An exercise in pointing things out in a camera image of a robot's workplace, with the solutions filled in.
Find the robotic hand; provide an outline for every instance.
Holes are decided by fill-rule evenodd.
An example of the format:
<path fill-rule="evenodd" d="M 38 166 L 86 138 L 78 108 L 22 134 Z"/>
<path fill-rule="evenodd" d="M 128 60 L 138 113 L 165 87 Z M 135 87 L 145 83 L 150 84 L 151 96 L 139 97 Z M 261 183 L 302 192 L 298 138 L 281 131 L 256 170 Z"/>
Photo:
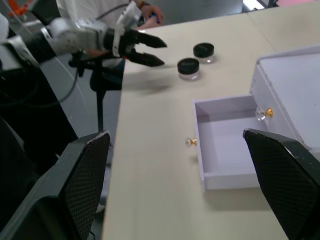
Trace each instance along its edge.
<path fill-rule="evenodd" d="M 152 48 L 167 45 L 156 36 L 132 30 L 141 11 L 132 1 L 118 19 L 115 29 L 94 19 L 72 21 L 56 18 L 50 25 L 29 37 L 19 35 L 0 43 L 0 76 L 11 71 L 23 71 L 66 53 L 77 53 L 83 49 L 110 50 L 115 57 L 149 67 L 163 65 L 154 55 L 138 53 L 135 44 L 143 43 Z"/>

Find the orange object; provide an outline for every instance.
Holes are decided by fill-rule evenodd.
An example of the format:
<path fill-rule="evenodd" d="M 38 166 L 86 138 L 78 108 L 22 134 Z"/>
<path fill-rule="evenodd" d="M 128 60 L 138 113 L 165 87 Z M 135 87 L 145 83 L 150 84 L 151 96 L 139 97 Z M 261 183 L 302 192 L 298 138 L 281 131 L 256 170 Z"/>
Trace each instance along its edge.
<path fill-rule="evenodd" d="M 25 4 L 23 4 L 22 6 L 19 6 L 16 0 L 9 0 L 8 2 L 14 14 L 17 16 L 22 16 L 28 11 L 28 5 L 31 4 L 32 1 L 33 0 L 27 0 Z M 12 11 L 8 12 L 8 15 L 10 18 L 14 17 L 14 14 Z"/>

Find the small jar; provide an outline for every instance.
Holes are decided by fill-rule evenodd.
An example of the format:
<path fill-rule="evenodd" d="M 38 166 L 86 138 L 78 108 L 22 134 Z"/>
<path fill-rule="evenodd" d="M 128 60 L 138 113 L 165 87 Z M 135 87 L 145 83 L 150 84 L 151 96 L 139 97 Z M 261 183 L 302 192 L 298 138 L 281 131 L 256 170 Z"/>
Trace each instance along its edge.
<path fill-rule="evenodd" d="M 178 75 L 188 81 L 195 81 L 200 75 L 200 63 L 194 58 L 185 58 L 178 62 Z"/>
<path fill-rule="evenodd" d="M 212 64 L 214 62 L 215 47 L 211 43 L 200 43 L 193 48 L 193 55 L 202 64 Z"/>

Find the drawer knob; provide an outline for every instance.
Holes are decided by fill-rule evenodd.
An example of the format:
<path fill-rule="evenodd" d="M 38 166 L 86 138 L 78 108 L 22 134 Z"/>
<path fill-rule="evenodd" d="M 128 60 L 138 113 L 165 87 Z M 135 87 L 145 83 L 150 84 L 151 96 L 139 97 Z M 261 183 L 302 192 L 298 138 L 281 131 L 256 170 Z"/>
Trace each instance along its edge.
<path fill-rule="evenodd" d="M 266 117 L 272 118 L 273 115 L 274 113 L 270 107 L 267 110 L 262 110 L 260 107 L 257 107 L 255 110 L 255 116 L 259 121 L 264 120 Z"/>
<path fill-rule="evenodd" d="M 188 138 L 185 140 L 185 145 L 186 145 L 187 147 L 191 147 L 192 145 L 197 146 L 197 139 L 196 139 L 196 138 L 191 139 L 190 137 L 188 137 Z"/>

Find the black jar lid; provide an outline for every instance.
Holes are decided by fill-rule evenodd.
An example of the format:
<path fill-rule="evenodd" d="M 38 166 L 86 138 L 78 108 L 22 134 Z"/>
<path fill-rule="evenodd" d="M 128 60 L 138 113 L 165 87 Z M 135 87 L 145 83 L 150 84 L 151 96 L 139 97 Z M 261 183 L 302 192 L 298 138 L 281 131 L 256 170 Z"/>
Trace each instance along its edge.
<path fill-rule="evenodd" d="M 197 58 L 208 58 L 215 53 L 215 47 L 211 43 L 199 43 L 193 48 L 193 55 Z"/>
<path fill-rule="evenodd" d="M 185 75 L 199 71 L 199 61 L 194 58 L 185 58 L 178 62 L 178 72 Z"/>

